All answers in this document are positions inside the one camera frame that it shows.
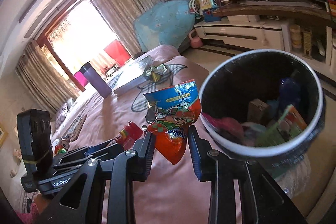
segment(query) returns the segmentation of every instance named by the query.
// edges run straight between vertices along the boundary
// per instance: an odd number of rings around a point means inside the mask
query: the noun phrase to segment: small brown box
[[[247,121],[259,124],[268,122],[268,112],[270,105],[264,103],[262,100],[254,99],[249,102],[249,109],[247,112]]]

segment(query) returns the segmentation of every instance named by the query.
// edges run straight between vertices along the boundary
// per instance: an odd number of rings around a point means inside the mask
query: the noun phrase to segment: purple bottle
[[[99,92],[101,96],[105,99],[112,92],[112,89],[104,81],[103,78],[92,68],[90,62],[84,64],[79,70],[85,78],[90,82],[90,84]]]

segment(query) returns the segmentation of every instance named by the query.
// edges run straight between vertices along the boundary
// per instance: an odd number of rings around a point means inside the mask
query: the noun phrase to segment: yellow frame
[[[8,136],[7,131],[5,131],[5,130],[3,129],[3,126],[2,126],[1,123],[0,123],[0,131],[1,131],[1,135],[0,135],[0,147],[1,147],[2,144],[4,143],[5,139],[6,139],[7,136]]]

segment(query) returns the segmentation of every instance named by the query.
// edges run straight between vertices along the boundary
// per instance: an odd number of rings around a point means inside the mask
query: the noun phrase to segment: light blue blanket
[[[187,0],[171,0],[158,3],[134,21],[136,37],[142,52],[158,45],[172,45],[178,48],[195,23],[195,16],[189,12]]]

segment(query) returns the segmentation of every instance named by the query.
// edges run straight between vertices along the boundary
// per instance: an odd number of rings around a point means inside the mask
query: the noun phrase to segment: pink fluffy fabric
[[[30,205],[30,213],[28,214],[17,213],[17,215],[24,224],[34,224],[37,216],[39,215],[36,203],[32,203]]]

